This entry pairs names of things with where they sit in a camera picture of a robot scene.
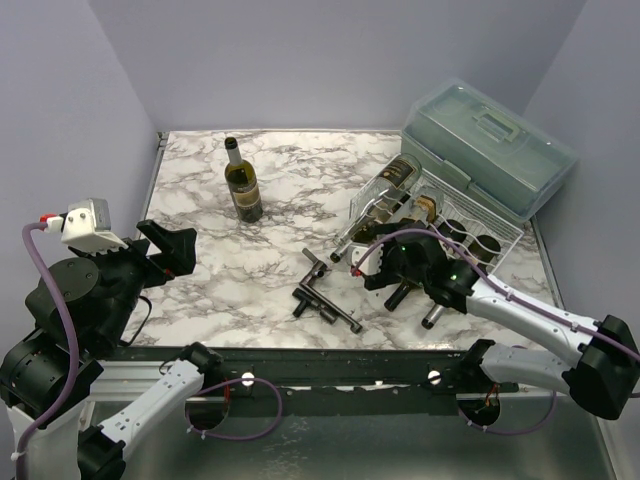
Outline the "brown wine bottle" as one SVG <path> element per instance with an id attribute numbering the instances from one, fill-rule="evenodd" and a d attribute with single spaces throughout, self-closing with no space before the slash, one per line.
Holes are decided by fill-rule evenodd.
<path id="1" fill-rule="evenodd" d="M 350 220 L 335 237 L 335 248 L 329 255 L 333 263 L 340 262 L 353 243 L 369 244 L 377 235 L 376 228 L 390 221 L 394 212 L 391 210 L 373 209 L 367 213 L 361 213 Z"/>

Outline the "green wine bottle black neck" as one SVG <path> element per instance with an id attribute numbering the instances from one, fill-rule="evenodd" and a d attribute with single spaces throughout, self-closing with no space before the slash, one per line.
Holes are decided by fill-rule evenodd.
<path id="1" fill-rule="evenodd" d="M 456 220 L 445 220 L 438 227 L 437 231 L 446 239 L 462 243 L 466 238 L 465 227 Z M 384 303 L 384 307 L 389 311 L 394 311 L 405 299 L 412 287 L 405 281 L 394 291 L 389 299 Z"/>

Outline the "clear glass bottle tall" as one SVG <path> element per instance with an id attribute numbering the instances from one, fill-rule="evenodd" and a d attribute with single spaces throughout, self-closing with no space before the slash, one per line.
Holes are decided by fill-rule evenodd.
<path id="1" fill-rule="evenodd" d="M 420 162 L 412 155 L 401 153 L 369 180 L 351 204 L 347 225 L 334 238 L 335 249 L 330 259 L 338 263 L 364 227 L 385 223 L 421 174 Z"/>

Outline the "clear bottle gold cap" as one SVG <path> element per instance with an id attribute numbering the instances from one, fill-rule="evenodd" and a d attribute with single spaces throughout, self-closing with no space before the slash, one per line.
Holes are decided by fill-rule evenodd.
<path id="1" fill-rule="evenodd" d="M 409 196 L 397 211 L 397 223 L 433 223 L 444 205 L 444 193 L 436 188 L 423 186 Z"/>

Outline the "green wine bottle silver neck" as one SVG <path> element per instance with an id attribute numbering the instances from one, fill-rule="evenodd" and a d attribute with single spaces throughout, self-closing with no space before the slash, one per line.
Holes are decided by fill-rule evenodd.
<path id="1" fill-rule="evenodd" d="M 487 266 L 493 258 L 501 253 L 501 246 L 492 236 L 479 235 L 468 246 L 467 252 L 473 262 L 478 265 L 483 272 L 486 272 Z M 435 304 L 423 318 L 421 325 L 427 330 L 432 329 L 446 310 L 446 307 Z"/>

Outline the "green wine bottle back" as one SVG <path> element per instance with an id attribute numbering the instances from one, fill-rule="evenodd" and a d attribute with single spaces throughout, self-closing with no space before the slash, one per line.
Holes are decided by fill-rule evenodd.
<path id="1" fill-rule="evenodd" d="M 228 156 L 224 177 L 236 213 L 241 221 L 255 223 L 263 216 L 263 208 L 254 167 L 242 157 L 235 137 L 227 137 L 224 147 Z"/>

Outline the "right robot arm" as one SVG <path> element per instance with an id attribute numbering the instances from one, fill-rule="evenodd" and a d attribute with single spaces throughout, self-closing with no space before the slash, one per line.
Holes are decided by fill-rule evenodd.
<path id="1" fill-rule="evenodd" d="M 540 345 L 535 351 L 476 342 L 479 357 L 459 370 L 471 391 L 494 382 L 538 386 L 568 395 L 606 420 L 618 419 L 635 396 L 639 350 L 624 320 L 614 315 L 596 320 L 525 295 L 487 274 L 435 231 L 389 233 L 353 255 L 351 263 L 368 290 L 406 282 L 422 288 L 437 305 L 490 320 Z"/>

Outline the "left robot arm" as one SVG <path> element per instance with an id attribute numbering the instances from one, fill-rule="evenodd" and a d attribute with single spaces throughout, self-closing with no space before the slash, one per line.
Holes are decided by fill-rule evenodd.
<path id="1" fill-rule="evenodd" d="M 80 428 L 102 361 L 122 346 L 141 292 L 195 269 L 194 229 L 172 231 L 145 220 L 138 230 L 138 240 L 120 238 L 84 209 L 46 215 L 23 228 L 40 274 L 25 301 L 35 327 L 1 364 L 19 479 L 118 479 L 130 454 L 168 413 L 221 385 L 220 356 L 193 343 L 124 410 Z"/>

